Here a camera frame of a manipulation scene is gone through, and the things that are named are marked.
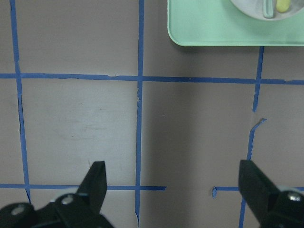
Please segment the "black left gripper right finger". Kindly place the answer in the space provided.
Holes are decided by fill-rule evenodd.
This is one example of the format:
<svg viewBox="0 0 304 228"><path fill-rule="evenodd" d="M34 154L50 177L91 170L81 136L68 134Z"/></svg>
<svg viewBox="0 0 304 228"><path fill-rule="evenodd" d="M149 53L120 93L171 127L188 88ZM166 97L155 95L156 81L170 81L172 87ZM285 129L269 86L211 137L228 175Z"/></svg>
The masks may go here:
<svg viewBox="0 0 304 228"><path fill-rule="evenodd" d="M261 228L304 226L304 195L276 186L253 161L240 161L238 188Z"/></svg>

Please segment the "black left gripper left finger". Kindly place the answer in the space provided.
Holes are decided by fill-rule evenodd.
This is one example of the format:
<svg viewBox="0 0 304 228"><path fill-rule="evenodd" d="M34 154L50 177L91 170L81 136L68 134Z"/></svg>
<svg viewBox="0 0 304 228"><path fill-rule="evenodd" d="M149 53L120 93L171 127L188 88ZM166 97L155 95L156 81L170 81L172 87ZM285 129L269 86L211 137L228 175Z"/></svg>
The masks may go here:
<svg viewBox="0 0 304 228"><path fill-rule="evenodd" d="M107 191L104 161L95 161L75 192L66 192L37 210L34 228L112 228L100 214Z"/></svg>

